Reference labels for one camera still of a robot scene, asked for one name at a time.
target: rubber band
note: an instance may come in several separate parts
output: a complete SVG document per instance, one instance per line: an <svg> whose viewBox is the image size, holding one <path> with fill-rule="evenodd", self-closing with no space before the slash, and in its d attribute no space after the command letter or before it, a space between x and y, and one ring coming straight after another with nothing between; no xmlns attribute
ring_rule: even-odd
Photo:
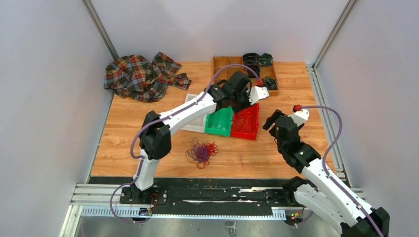
<svg viewBox="0 0 419 237"><path fill-rule="evenodd" d="M218 153L218 146L215 142L200 144L197 138L192 139L191 149L185 153L186 159L193 164L196 164L198 169L205 168L210 164L209 158Z"/></svg>

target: green bin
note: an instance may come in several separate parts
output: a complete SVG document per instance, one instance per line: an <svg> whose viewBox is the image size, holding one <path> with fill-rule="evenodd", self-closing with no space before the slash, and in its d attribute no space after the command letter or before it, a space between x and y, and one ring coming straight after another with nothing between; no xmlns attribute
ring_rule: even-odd
<svg viewBox="0 0 419 237"><path fill-rule="evenodd" d="M205 133L230 136L232 123L233 110L231 107L223 108L215 113L207 115Z"/></svg>

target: white wall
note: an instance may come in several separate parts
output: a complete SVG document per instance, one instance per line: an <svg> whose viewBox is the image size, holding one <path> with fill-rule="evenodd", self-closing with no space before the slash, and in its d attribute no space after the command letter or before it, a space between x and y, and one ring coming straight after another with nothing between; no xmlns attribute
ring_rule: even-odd
<svg viewBox="0 0 419 237"><path fill-rule="evenodd" d="M89 171L112 59L80 0L2 1L0 236L58 236Z"/></svg>
<svg viewBox="0 0 419 237"><path fill-rule="evenodd" d="M419 2L361 0L320 66L342 113L347 170L390 213L390 236L419 225Z"/></svg>
<svg viewBox="0 0 419 237"><path fill-rule="evenodd" d="M92 0L119 56L176 61L271 52L313 62L347 0Z"/></svg>

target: gray floor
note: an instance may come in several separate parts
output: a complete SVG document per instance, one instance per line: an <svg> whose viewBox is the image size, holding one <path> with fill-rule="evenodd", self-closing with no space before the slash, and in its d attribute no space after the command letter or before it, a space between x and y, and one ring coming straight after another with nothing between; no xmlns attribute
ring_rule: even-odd
<svg viewBox="0 0 419 237"><path fill-rule="evenodd" d="M151 219L125 224L112 217L82 217L77 237L338 237L317 215L294 230L283 221Z"/></svg>

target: wooden sorting tray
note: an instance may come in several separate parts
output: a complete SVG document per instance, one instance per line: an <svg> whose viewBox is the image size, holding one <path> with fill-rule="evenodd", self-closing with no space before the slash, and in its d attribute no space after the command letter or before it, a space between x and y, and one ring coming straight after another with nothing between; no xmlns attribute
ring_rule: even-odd
<svg viewBox="0 0 419 237"><path fill-rule="evenodd" d="M218 57L213 57L212 58L212 75L214 75L218 70L220 70L220 68L229 65L229 64L243 64L243 58L242 56L218 56ZM230 77L237 71L240 71L244 74L248 74L247 70L243 67L231 67L228 68L224 71L222 71L220 74L218 74L218 76L215 78L215 82L219 82L220 80L228 80L230 79ZM278 80L277 80L277 76L276 76L276 72L275 72L275 67L273 66L268 66L268 67L260 67L260 74L259 74L261 79L264 79L267 76L270 76L272 79L275 80L276 85L278 87ZM251 84L252 86L256 85L256 78L252 78L251 79ZM278 96L279 94L279 90L269 90L269 95L270 96Z"/></svg>

